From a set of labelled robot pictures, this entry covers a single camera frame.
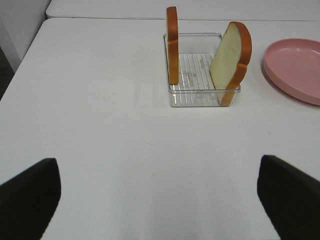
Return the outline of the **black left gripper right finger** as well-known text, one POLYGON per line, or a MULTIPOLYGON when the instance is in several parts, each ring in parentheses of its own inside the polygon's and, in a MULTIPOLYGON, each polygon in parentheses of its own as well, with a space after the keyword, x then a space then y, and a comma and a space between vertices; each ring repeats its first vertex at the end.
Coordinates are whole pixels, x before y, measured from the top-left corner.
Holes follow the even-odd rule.
POLYGON ((275 155, 261 158, 257 195, 282 240, 320 238, 320 182, 275 155))

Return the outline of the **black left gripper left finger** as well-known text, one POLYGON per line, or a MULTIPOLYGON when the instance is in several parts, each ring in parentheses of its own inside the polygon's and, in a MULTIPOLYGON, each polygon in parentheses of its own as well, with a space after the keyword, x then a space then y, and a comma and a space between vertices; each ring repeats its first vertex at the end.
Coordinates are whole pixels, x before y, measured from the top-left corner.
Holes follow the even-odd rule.
POLYGON ((0 238, 40 240, 61 198, 57 160, 45 158, 0 185, 0 238))

